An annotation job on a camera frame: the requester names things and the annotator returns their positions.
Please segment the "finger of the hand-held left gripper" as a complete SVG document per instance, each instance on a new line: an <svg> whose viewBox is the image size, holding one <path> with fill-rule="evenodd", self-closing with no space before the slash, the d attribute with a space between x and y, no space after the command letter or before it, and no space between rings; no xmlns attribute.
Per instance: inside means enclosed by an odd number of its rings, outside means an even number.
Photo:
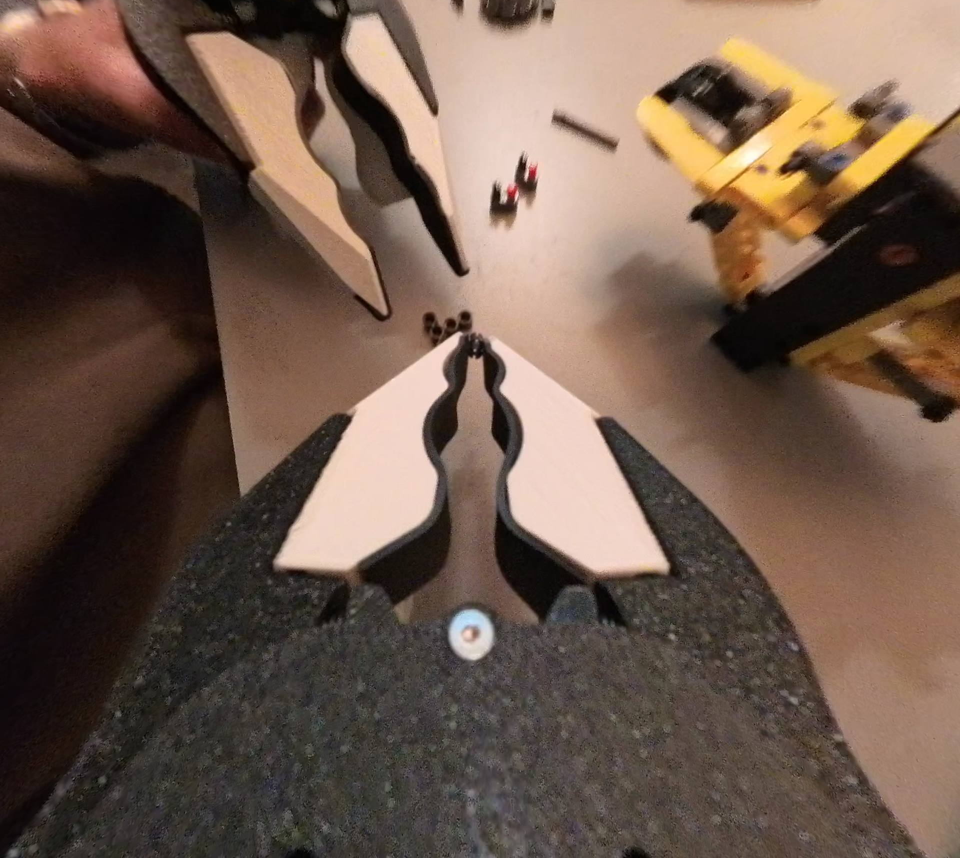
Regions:
<svg viewBox="0 0 960 858"><path fill-rule="evenodd" d="M345 16L333 79L383 145L392 174L456 276L470 271L443 145L439 101L405 11Z"/></svg>
<svg viewBox="0 0 960 858"><path fill-rule="evenodd" d="M187 46L246 150L252 197L371 314L390 316L376 256L350 225L337 182L309 144L304 109L317 94L309 38L193 33Z"/></svg>

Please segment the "dark grey toy axle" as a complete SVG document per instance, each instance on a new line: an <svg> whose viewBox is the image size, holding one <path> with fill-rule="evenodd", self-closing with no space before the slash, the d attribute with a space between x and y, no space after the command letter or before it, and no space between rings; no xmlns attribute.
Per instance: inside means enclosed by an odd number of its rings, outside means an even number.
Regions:
<svg viewBox="0 0 960 858"><path fill-rule="evenodd" d="M555 127L575 134L584 141L601 147L611 153L614 153L618 149L619 140L617 137L579 120L560 109L555 109L552 112L551 123Z"/></svg>

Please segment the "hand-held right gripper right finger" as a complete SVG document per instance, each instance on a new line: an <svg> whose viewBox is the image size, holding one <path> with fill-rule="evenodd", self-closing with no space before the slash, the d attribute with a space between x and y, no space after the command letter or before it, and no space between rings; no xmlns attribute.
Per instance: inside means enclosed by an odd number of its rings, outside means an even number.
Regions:
<svg viewBox="0 0 960 858"><path fill-rule="evenodd" d="M589 405L497 338L482 339L495 484L495 554L511 590L546 620L569 589L587 615L607 583L668 576L668 555Z"/></svg>

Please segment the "person's left hand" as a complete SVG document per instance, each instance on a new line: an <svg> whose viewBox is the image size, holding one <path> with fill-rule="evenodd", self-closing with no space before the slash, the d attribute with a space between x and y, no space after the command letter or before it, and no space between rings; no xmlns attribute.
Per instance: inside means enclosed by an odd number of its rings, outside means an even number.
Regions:
<svg viewBox="0 0 960 858"><path fill-rule="evenodd" d="M2 100L54 119L228 163L222 147L143 69L115 0L38 0L2 17Z"/></svg>

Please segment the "yellow black toy vehicle model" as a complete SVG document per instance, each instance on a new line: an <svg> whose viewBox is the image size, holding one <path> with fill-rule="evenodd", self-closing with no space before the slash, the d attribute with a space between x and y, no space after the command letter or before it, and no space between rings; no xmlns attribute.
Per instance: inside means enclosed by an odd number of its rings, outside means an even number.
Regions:
<svg viewBox="0 0 960 858"><path fill-rule="evenodd" d="M642 98L647 142L691 184L726 298L714 347L958 414L958 109L884 82L838 94L738 38Z"/></svg>

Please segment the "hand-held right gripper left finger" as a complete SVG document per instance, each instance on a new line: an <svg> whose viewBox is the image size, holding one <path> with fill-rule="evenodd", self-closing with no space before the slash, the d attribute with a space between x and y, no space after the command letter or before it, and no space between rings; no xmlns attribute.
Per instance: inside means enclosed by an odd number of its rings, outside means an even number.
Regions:
<svg viewBox="0 0 960 858"><path fill-rule="evenodd" d="M273 569L374 585L408 598L450 552L442 453L458 430L471 342L451 336L346 415Z"/></svg>

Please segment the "person's brown clothed leg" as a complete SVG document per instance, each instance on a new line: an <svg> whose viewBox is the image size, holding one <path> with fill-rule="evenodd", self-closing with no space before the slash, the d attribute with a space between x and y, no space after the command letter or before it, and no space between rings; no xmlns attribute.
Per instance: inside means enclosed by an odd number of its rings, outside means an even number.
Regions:
<svg viewBox="0 0 960 858"><path fill-rule="evenodd" d="M199 217L6 111L1 138L6 845L238 484Z"/></svg>

